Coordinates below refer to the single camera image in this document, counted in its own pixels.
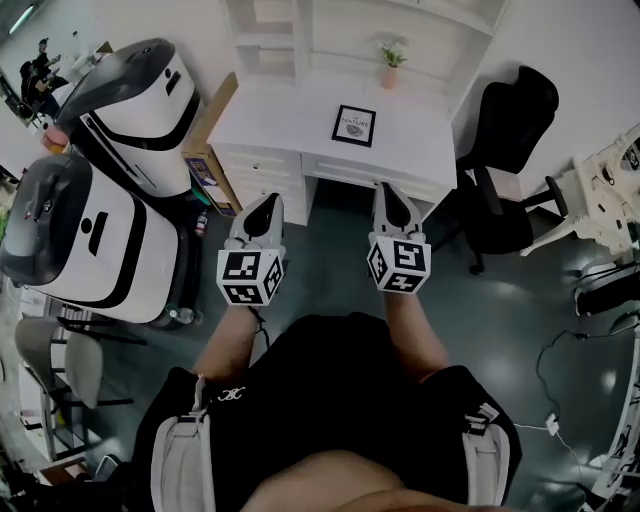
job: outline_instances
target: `black and white robot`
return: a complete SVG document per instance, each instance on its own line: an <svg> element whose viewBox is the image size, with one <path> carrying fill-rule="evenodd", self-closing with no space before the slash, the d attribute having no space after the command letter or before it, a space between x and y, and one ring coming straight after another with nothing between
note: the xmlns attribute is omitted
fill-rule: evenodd
<svg viewBox="0 0 640 512"><path fill-rule="evenodd" d="M191 190L181 149L203 109L175 46L158 38L101 60L61 106L56 124L103 168L102 152L92 149L95 141L76 132L80 120L140 189L151 197L171 198Z"/></svg>
<svg viewBox="0 0 640 512"><path fill-rule="evenodd" d="M55 155L34 162L22 178L0 268L69 304L168 327L167 303L191 308L195 299L199 251L188 240L88 160Z"/></svg>

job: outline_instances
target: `picture frame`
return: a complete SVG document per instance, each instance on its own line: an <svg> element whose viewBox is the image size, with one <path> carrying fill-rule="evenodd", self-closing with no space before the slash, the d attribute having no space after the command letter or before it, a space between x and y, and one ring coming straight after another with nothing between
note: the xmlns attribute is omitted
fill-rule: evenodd
<svg viewBox="0 0 640 512"><path fill-rule="evenodd" d="M375 123L376 113L373 110L340 105L331 139L370 148Z"/></svg>

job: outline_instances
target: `logo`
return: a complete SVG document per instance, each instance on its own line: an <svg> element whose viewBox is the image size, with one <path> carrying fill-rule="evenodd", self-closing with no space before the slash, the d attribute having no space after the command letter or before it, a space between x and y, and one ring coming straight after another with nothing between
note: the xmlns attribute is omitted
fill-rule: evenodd
<svg viewBox="0 0 640 512"><path fill-rule="evenodd" d="M221 402L224 402L225 400L237 400L242 397L242 395L239 395L238 393L244 389L246 389L244 386L241 388L225 389L223 393L226 393L226 395L221 397L219 396L218 400Z"/></svg>

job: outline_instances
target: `bottle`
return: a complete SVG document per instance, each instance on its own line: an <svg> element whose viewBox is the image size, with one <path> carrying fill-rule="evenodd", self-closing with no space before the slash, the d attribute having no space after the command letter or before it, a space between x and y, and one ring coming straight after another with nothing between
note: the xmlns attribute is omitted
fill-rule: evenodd
<svg viewBox="0 0 640 512"><path fill-rule="evenodd" d="M196 235L198 236L204 235L204 232L207 229L208 221L209 219L207 218L207 210L203 210L196 222Z"/></svg>

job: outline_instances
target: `person sitting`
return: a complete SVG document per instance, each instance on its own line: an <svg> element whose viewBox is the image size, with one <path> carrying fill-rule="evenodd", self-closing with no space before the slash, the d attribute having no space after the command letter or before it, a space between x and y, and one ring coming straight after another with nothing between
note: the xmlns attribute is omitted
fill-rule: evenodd
<svg viewBox="0 0 640 512"><path fill-rule="evenodd" d="M45 39L42 39L38 43L38 57L33 61L33 65L38 71L38 77L40 78L40 80L42 80L43 82L47 80L50 81L49 87L51 91L55 91L59 87L67 85L69 82L67 82L62 77L56 76L56 73L58 73L59 71L58 69L55 71L51 71L51 66L60 62L61 56L58 55L57 57L49 60L49 57L47 56L48 40L49 38L47 37Z"/></svg>
<svg viewBox="0 0 640 512"><path fill-rule="evenodd" d="M22 77L22 85L20 88L22 100L34 113L42 113L50 117L55 117L60 106L51 94L49 88L51 80L43 82L38 76L38 69L32 62L22 64L20 67L20 76Z"/></svg>

